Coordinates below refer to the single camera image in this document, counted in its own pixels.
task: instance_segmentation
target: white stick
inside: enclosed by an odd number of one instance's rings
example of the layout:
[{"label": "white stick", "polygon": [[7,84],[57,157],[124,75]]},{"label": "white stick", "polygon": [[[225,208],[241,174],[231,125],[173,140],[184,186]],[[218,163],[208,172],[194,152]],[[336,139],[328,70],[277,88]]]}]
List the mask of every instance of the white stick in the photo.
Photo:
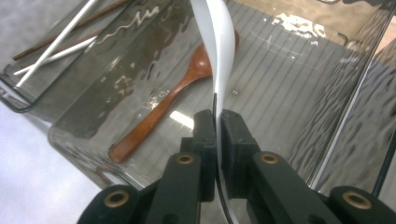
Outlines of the white stick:
[{"label": "white stick", "polygon": [[[46,58],[46,59],[41,63],[41,65],[46,64],[46,63],[51,63],[51,62],[56,61],[56,60],[58,60],[58,59],[60,59],[60,58],[62,58],[62,57],[64,57],[64,56],[66,56],[66,55],[69,55],[69,54],[71,54],[71,53],[74,53],[74,52],[76,52],[76,51],[78,51],[78,50],[80,50],[80,49],[84,49],[84,48],[86,48],[87,46],[89,46],[89,45],[91,44],[91,42],[92,42],[95,38],[96,38],[96,36],[94,36],[94,37],[92,37],[92,38],[90,38],[90,39],[87,39],[87,40],[85,40],[85,41],[82,41],[81,43],[76,44],[76,45],[73,46],[73,47],[70,47],[70,48],[68,48],[68,49],[62,50],[61,52],[59,52],[59,53],[57,53],[57,54],[54,54],[54,55],[52,55],[52,56]],[[23,73],[29,71],[29,69],[31,69],[33,66],[34,66],[34,64],[32,64],[32,65],[30,65],[30,66],[27,66],[27,67],[25,67],[25,68],[22,68],[21,70],[15,72],[15,73],[14,73],[14,76],[19,76],[19,75],[21,75],[21,74],[23,74]]]},{"label": "white stick", "polygon": [[93,4],[97,0],[90,0],[85,4],[85,6],[79,11],[79,13],[67,24],[67,26],[62,30],[62,32],[56,37],[56,39],[49,45],[49,47],[44,51],[40,58],[35,62],[35,64],[30,68],[30,70],[22,77],[20,82],[17,83],[16,87],[20,87],[24,81],[26,81],[29,76],[31,76],[35,70],[44,62],[44,60],[50,56],[50,54],[55,51],[55,48],[64,40],[64,38],[73,30],[73,28],[78,24],[78,21],[84,16],[85,13],[90,10]]}]

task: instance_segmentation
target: brass screw insert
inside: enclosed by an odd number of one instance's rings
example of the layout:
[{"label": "brass screw insert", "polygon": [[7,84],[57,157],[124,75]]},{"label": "brass screw insert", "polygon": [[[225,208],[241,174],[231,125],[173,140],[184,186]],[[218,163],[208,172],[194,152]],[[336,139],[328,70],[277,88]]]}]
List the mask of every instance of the brass screw insert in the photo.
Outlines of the brass screw insert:
[{"label": "brass screw insert", "polygon": [[262,161],[268,164],[275,164],[278,162],[278,159],[276,156],[264,154],[262,155]]},{"label": "brass screw insert", "polygon": [[359,209],[367,210],[373,207],[368,199],[354,191],[343,193],[343,199],[350,205]]},{"label": "brass screw insert", "polygon": [[124,205],[129,200],[129,193],[124,189],[119,189],[109,193],[105,197],[105,206],[116,208]]},{"label": "brass screw insert", "polygon": [[194,158],[189,155],[181,155],[177,158],[177,161],[181,164],[190,164],[194,161]]}]

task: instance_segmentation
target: brown stick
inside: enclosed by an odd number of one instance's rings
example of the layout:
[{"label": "brown stick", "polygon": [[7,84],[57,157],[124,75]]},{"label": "brown stick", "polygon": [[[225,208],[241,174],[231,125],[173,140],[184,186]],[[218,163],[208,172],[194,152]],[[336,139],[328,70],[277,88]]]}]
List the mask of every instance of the brown stick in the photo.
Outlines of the brown stick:
[{"label": "brown stick", "polygon": [[[129,2],[129,0],[120,0],[120,1],[110,5],[108,7],[105,7],[104,9],[96,12],[95,14],[91,15],[89,18],[85,19],[84,21],[79,22],[78,25],[73,29],[73,31],[75,31],[78,28],[81,28],[81,27],[83,27],[83,26],[85,26],[85,25],[87,25],[87,24],[89,24],[89,23],[101,18],[102,16],[105,16],[107,13],[109,13],[109,12],[119,8],[119,7],[124,6],[128,2]],[[33,52],[38,51],[39,49],[41,49],[41,48],[47,46],[48,44],[50,44],[53,40],[55,40],[55,38],[57,36],[58,36],[58,34],[54,35],[54,36],[51,36],[51,37],[41,41],[40,43],[36,44],[35,46],[31,47],[30,49],[27,49],[24,52],[21,52],[21,53],[15,55],[12,59],[14,61],[17,61],[17,60],[19,60],[21,58],[26,57],[27,55],[29,55],[29,54],[31,54]]]}]

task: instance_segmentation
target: brown wooden spoon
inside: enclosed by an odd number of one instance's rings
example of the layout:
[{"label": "brown wooden spoon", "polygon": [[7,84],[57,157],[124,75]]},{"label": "brown wooden spoon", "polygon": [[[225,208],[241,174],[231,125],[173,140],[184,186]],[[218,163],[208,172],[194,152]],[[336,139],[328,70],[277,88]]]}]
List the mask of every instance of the brown wooden spoon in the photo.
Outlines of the brown wooden spoon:
[{"label": "brown wooden spoon", "polygon": [[[235,32],[235,45],[238,46],[238,44],[239,34]],[[211,76],[210,61],[205,46],[202,44],[192,54],[186,75],[130,133],[110,149],[108,153],[110,159],[116,163],[126,161],[154,130],[180,93],[191,83]]]}]

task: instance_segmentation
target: chopstick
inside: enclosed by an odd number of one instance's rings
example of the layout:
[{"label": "chopstick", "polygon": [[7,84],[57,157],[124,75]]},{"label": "chopstick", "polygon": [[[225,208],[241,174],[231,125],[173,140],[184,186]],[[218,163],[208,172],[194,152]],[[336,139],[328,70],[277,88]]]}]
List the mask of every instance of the chopstick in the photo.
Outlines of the chopstick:
[{"label": "chopstick", "polygon": [[44,51],[44,53],[38,58],[35,64],[29,69],[29,71],[22,77],[22,79],[15,85],[15,87],[20,87],[34,72],[35,70],[51,55],[55,48],[66,38],[66,36],[73,30],[78,24],[78,21],[90,10],[90,8],[96,3],[97,0],[89,0],[84,7],[78,12],[78,14],[71,20],[66,27],[61,31],[61,33],[56,37],[56,39],[49,45],[49,47]]},{"label": "chopstick", "polygon": [[[44,60],[44,62],[42,64],[46,64],[46,63],[51,63],[55,60],[58,60],[64,56],[67,56],[71,53],[76,52],[77,50],[86,48],[87,46],[89,46],[91,44],[91,42],[96,39],[96,37],[102,32],[103,30],[97,31],[93,34],[87,35],[83,38],[81,38],[80,40],[74,42],[71,45],[68,46],[64,46],[62,48],[56,49],[55,51],[53,51],[50,55],[50,57],[48,57],[46,60]],[[19,76],[25,72],[27,72],[30,68],[32,68],[33,64],[35,63],[28,63],[26,65],[23,66],[23,68],[15,73],[13,73],[14,76]]]},{"label": "chopstick", "polygon": [[[75,30],[77,30],[78,28],[81,28],[81,27],[83,27],[83,26],[85,26],[85,25],[87,25],[87,24],[89,24],[89,23],[91,23],[91,22],[93,22],[93,21],[95,21],[95,20],[97,20],[97,19],[99,19],[99,18],[105,16],[107,13],[109,13],[109,12],[111,12],[111,11],[113,11],[113,10],[119,8],[119,7],[123,7],[123,6],[126,5],[128,2],[129,2],[129,0],[120,0],[120,1],[118,1],[118,2],[116,2],[116,3],[114,3],[114,4],[112,4],[112,5],[110,5],[110,6],[108,6],[108,7],[105,7],[104,9],[102,9],[102,10],[96,12],[95,14],[91,15],[89,18],[85,19],[84,21],[79,22],[79,23],[76,25],[76,27],[75,27],[72,31],[75,31]],[[15,55],[12,59],[13,59],[14,61],[17,61],[17,60],[19,60],[19,59],[21,59],[21,58],[26,57],[27,55],[29,55],[29,54],[31,54],[31,53],[33,53],[33,52],[38,51],[39,49],[41,49],[41,48],[47,46],[47,45],[50,44],[52,41],[54,41],[58,35],[59,35],[59,34],[54,35],[54,36],[51,36],[51,37],[49,37],[49,38],[43,40],[42,42],[36,44],[35,46],[31,47],[30,49],[27,49],[27,50],[25,50],[24,52],[21,52],[21,53]]]}]

